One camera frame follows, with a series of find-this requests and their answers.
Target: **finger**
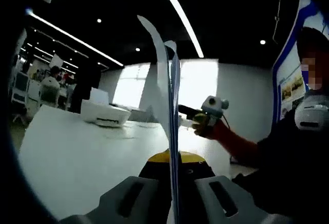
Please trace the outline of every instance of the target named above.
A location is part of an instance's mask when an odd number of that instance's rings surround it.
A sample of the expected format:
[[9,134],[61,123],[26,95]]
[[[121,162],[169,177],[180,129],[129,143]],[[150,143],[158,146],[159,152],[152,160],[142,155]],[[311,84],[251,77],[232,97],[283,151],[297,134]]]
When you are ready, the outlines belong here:
[[198,135],[198,136],[201,136],[201,137],[204,137],[204,136],[203,136],[204,133],[203,133],[202,130],[195,130],[195,131],[194,131],[194,134],[196,134],[196,135]]
[[192,124],[192,128],[198,130],[198,129],[203,128],[203,125],[200,125],[200,124]]
[[199,124],[206,124],[209,121],[209,117],[206,114],[200,113],[193,117],[193,121]]

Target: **white table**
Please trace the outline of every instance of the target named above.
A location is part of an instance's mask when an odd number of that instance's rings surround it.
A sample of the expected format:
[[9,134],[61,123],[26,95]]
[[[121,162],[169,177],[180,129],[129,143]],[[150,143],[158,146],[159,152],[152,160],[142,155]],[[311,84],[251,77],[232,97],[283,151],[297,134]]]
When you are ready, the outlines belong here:
[[[128,121],[123,128],[101,128],[43,105],[26,130],[19,161],[38,198],[62,219],[97,207],[102,194],[138,176],[151,156],[167,148],[160,124]],[[217,142],[182,127],[179,148],[229,177],[229,155]]]

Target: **cable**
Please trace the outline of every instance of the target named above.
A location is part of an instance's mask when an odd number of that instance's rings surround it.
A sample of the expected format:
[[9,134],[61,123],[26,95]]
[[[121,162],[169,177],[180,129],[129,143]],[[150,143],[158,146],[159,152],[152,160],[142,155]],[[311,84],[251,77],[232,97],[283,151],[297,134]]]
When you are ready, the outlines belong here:
[[227,119],[225,118],[224,114],[223,114],[223,117],[224,117],[224,120],[226,121],[226,124],[227,124],[228,128],[231,130],[230,125],[228,124]]

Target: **office chair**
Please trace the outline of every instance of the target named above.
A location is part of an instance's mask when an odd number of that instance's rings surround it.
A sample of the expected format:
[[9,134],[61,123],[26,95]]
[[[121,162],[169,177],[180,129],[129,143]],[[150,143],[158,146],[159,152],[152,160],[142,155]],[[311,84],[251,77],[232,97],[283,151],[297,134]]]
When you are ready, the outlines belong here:
[[43,104],[51,107],[58,107],[59,96],[60,96],[60,89],[54,86],[42,85],[40,90],[38,107],[40,107]]
[[16,109],[16,115],[13,119],[13,122],[19,118],[24,125],[26,125],[24,115],[26,114],[26,103],[28,96],[27,91],[29,82],[30,79],[28,75],[22,72],[17,72],[11,94],[11,103],[15,106]]

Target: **person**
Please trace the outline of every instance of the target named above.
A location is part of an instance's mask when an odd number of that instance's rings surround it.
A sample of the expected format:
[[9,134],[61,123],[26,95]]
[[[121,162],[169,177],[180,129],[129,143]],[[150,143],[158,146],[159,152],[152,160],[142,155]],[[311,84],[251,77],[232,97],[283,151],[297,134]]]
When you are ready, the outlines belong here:
[[[329,42],[319,31],[304,27],[297,38],[297,49],[310,95],[329,95]],[[299,130],[295,110],[279,121],[270,135],[254,143],[230,130],[222,120],[207,126],[204,114],[194,117],[195,133],[217,140],[238,162],[259,168],[248,176],[238,175],[232,181],[250,192],[254,203],[268,213],[293,219],[325,213],[321,196],[327,192],[325,146],[328,128],[312,132]]]
[[53,86],[57,89],[60,89],[60,84],[56,80],[57,76],[60,74],[61,70],[58,66],[53,66],[50,69],[50,76],[47,78],[44,78],[44,80],[41,81],[42,85],[47,85],[47,86]]

